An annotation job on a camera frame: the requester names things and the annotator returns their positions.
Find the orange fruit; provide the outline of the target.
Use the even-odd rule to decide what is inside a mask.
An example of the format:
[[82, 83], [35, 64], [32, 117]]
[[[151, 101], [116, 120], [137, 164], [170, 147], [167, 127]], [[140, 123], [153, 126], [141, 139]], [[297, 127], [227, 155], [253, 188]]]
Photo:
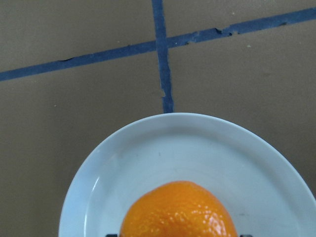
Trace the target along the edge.
[[121, 237], [236, 237], [228, 211], [205, 188], [167, 183], [144, 194], [128, 210]]

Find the mint green plate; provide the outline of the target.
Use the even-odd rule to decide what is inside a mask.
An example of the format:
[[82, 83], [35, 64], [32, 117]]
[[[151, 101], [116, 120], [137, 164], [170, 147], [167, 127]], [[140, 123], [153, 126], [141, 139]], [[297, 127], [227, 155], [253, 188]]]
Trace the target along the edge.
[[116, 234], [139, 197], [176, 180], [211, 191], [240, 235], [316, 234], [315, 198], [274, 147], [231, 122], [172, 113], [131, 123], [93, 150], [68, 189], [58, 235]]

